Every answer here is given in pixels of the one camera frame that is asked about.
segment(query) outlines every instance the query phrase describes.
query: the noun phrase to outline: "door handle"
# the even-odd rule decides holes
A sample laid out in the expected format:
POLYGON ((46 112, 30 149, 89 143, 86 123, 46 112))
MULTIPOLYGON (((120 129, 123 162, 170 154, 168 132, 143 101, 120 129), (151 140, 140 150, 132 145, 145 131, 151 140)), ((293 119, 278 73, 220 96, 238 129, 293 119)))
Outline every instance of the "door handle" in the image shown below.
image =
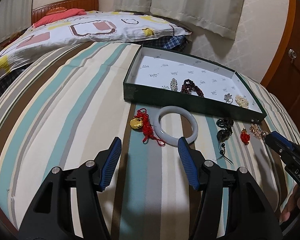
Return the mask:
POLYGON ((296 59, 297 54, 293 49, 289 49, 288 51, 289 58, 291 58, 291 63, 296 59))

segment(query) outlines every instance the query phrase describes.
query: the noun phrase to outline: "gold pendant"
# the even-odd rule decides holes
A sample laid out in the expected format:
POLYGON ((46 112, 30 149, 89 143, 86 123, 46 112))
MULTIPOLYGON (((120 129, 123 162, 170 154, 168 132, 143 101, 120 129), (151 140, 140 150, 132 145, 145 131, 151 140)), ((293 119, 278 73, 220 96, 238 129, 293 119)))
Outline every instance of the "gold pendant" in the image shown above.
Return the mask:
POLYGON ((130 121, 130 126, 132 129, 139 129, 143 126, 142 119, 134 118, 130 121))

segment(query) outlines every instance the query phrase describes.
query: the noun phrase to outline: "bed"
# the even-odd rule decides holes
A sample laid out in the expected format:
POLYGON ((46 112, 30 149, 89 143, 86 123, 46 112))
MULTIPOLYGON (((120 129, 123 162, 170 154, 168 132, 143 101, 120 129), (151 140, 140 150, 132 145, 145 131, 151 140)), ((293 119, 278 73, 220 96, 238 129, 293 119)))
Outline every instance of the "bed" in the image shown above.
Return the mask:
POLYGON ((131 12, 99 12, 98 0, 64 0, 34 9, 33 26, 0 52, 0 96, 13 80, 43 54, 88 41, 118 41, 182 50, 191 31, 165 19, 131 12), (84 9, 86 15, 34 28, 52 9, 84 9))
MULTIPOLYGON (((0 97, 0 218, 17 233, 26 209, 54 166, 76 168, 107 149, 115 136, 122 139, 122 155, 110 186, 98 193, 111 239, 188 239, 201 195, 189 187, 178 150, 156 141, 142 143, 143 134, 129 122, 145 107, 150 120, 157 107, 123 100, 122 82, 140 45, 86 42, 46 53, 8 87, 0 97)), ((300 144, 300 134, 277 98, 242 75, 260 100, 267 117, 265 131, 277 130, 300 144)), ((219 157, 218 117, 195 114, 199 135, 193 147, 222 168, 246 167, 280 215, 294 187, 280 157, 261 140, 240 140, 250 123, 235 121, 226 142, 233 165, 219 157)), ((162 118, 170 135, 188 137, 191 126, 180 115, 162 118)), ((227 191, 219 225, 227 217, 227 191)), ((76 205, 75 192, 72 205, 76 205)), ((78 214, 74 230, 82 236, 78 214)))

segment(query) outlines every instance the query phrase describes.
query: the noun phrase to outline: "dark red beads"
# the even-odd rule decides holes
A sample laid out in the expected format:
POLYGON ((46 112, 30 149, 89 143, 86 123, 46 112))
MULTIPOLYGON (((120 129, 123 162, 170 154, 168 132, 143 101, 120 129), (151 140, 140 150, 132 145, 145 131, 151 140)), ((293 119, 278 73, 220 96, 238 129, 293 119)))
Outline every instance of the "dark red beads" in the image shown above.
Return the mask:
POLYGON ((186 79, 181 87, 181 93, 191 94, 192 91, 196 92, 199 97, 204 98, 201 89, 192 80, 186 79))

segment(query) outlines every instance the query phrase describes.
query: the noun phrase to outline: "wooden headboard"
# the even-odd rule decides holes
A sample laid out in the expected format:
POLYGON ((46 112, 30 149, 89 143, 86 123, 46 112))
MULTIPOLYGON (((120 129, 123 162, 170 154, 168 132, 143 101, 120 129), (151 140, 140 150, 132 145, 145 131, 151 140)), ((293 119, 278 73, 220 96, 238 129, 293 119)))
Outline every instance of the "wooden headboard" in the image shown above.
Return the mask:
POLYGON ((37 9, 33 9, 31 12, 31 23, 34 24, 46 15, 48 11, 56 7, 65 7, 67 9, 78 8, 85 11, 98 11, 98 0, 64 0, 60 2, 51 3, 45 6, 41 6, 37 9))

